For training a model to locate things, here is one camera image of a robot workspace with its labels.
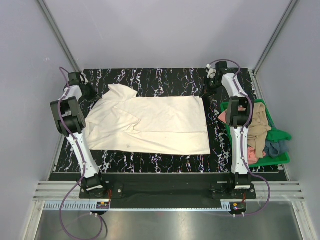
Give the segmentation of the cream white t shirt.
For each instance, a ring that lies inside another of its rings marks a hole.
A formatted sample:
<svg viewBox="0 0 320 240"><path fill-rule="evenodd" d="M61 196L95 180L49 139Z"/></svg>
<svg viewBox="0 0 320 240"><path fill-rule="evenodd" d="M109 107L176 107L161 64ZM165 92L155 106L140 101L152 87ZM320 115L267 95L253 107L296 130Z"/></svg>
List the cream white t shirt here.
<svg viewBox="0 0 320 240"><path fill-rule="evenodd" d="M110 84L108 89L85 120L90 150L210 154L205 108L200 97L138 97L137 91L122 84Z"/></svg>

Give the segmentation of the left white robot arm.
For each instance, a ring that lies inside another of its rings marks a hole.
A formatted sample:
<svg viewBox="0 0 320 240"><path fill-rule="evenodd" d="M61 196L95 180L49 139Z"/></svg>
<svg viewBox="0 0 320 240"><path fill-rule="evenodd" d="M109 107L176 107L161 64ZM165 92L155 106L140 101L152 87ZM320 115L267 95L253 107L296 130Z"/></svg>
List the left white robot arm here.
<svg viewBox="0 0 320 240"><path fill-rule="evenodd" d="M71 145L80 166L81 191L103 198L108 193L108 186L91 154L85 136L86 119L79 101L97 102L101 96L94 90L81 72L70 72L59 100L50 103L55 125Z"/></svg>

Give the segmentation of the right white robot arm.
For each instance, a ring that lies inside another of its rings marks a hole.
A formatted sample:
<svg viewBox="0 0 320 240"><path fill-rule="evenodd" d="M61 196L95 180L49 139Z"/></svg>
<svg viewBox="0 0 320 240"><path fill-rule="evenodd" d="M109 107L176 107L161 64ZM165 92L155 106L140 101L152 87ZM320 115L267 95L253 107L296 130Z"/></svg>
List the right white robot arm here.
<svg viewBox="0 0 320 240"><path fill-rule="evenodd" d="M225 121L229 126L232 146L231 179L227 185L228 195L239 198L251 188L251 175L248 166L248 133L252 121L254 104L243 90L238 74L241 67L228 59L218 59L205 67L207 76L201 97L214 95L218 88L224 87L229 96Z"/></svg>

